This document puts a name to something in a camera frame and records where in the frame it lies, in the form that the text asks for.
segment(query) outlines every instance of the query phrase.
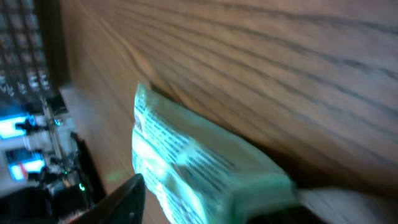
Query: green package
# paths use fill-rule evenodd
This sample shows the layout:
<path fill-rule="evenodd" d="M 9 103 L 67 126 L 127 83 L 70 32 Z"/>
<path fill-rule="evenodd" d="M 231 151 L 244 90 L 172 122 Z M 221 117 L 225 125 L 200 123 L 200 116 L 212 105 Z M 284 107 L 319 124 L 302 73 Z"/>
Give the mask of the green package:
<path fill-rule="evenodd" d="M 171 223 L 245 223 L 297 206 L 294 183 L 240 137 L 139 84 L 132 164 Z"/>

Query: green light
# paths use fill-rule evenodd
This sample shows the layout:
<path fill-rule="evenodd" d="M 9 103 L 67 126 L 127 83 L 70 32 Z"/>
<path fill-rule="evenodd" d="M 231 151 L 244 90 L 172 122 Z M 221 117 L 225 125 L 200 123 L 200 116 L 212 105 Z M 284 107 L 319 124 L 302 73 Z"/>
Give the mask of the green light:
<path fill-rule="evenodd" d="M 81 191 L 85 191 L 86 190 L 86 188 L 82 184 L 79 184 L 79 188 L 80 188 Z"/>

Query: plastic package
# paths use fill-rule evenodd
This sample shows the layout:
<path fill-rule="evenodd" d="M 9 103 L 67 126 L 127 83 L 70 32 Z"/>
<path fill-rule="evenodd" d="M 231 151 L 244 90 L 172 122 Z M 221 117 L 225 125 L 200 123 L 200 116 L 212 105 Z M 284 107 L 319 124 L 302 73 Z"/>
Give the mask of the plastic package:
<path fill-rule="evenodd" d="M 139 84 L 132 163 L 171 223 L 245 223 L 298 204 L 294 183 L 240 137 Z"/>

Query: wood grain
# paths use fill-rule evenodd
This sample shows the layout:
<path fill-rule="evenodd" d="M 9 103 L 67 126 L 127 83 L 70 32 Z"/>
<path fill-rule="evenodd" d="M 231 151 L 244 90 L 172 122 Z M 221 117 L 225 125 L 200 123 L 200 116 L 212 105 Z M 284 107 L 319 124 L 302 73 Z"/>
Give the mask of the wood grain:
<path fill-rule="evenodd" d="M 255 144 L 299 187 L 398 198 L 395 1 L 61 3 L 73 81 L 64 97 L 108 192 L 133 174 L 142 81 Z M 333 197 L 323 191 L 311 204 L 337 208 Z"/>

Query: wooden table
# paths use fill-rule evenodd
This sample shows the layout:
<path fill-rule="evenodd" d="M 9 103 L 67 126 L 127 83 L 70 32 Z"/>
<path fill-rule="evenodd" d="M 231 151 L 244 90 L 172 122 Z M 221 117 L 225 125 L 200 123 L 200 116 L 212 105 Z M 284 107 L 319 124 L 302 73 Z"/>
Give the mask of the wooden table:
<path fill-rule="evenodd" d="M 73 82 L 63 95 L 107 192 L 133 175 L 140 80 L 255 144 L 299 187 L 398 198 L 395 1 L 61 5 Z M 340 209 L 347 198 L 364 203 L 353 193 L 337 200 L 327 192 L 308 197 L 313 207 L 326 200 L 349 217 Z M 146 208 L 146 223 L 166 222 L 151 194 Z"/>

